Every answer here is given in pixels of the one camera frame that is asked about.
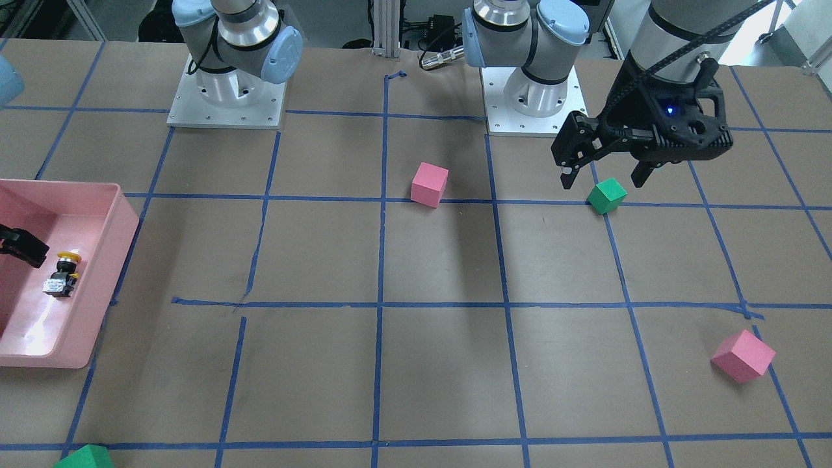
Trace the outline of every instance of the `green block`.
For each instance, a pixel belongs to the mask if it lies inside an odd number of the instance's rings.
[[[611,177],[596,184],[589,193],[587,201],[592,204],[599,215],[602,215],[618,208],[618,205],[624,201],[624,197],[626,197],[626,190],[614,177]]]
[[[83,446],[67,458],[58,461],[55,468],[113,468],[113,465],[106,448]]]

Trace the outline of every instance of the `blue joint cap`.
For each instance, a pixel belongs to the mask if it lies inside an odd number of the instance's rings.
[[[471,67],[485,68],[483,50],[479,46],[477,27],[474,25],[471,8],[463,12],[463,46],[465,47],[465,62]]]
[[[3,108],[15,97],[23,92],[23,78],[0,56],[0,108]]]
[[[540,22],[556,37],[573,46],[582,46],[589,33],[589,17],[569,0],[540,0]]]
[[[171,10],[178,27],[193,26],[216,15],[210,0],[173,0]]]
[[[304,39],[300,32],[287,26],[271,44],[263,61],[263,69],[260,70],[260,79],[274,84],[287,82],[300,63],[303,49]]]

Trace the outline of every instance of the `pink bin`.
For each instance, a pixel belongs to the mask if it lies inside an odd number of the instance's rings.
[[[0,179],[0,224],[50,248],[38,268],[0,255],[0,366],[71,367],[90,361],[138,218],[116,184]],[[56,254],[76,251],[70,297],[42,292]]]

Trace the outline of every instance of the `cube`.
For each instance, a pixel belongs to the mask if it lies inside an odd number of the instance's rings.
[[[774,357],[773,349],[750,331],[743,330],[727,337],[717,348],[711,362],[737,383],[742,383],[765,374]]]
[[[419,164],[410,185],[410,199],[429,207],[438,207],[447,183],[448,169],[423,162]]]
[[[592,204],[599,215],[611,212],[618,208],[626,197],[626,190],[618,181],[611,177],[604,182],[599,182],[589,193],[587,201]]]
[[[113,466],[106,448],[83,446],[67,458],[58,461],[55,468],[113,468]]]

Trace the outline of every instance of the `metal base plate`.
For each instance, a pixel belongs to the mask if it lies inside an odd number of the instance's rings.
[[[569,72],[569,93],[561,110],[551,117],[529,117],[514,110],[506,102],[503,89],[512,67],[488,67],[482,69],[485,113],[488,116],[488,133],[503,137],[554,137],[571,111],[587,112],[581,85],[577,81],[575,67]]]
[[[182,72],[176,96],[167,116],[170,127],[249,128],[279,130],[283,117],[286,83],[262,82],[255,101],[243,107],[219,107],[205,99],[196,75]]]

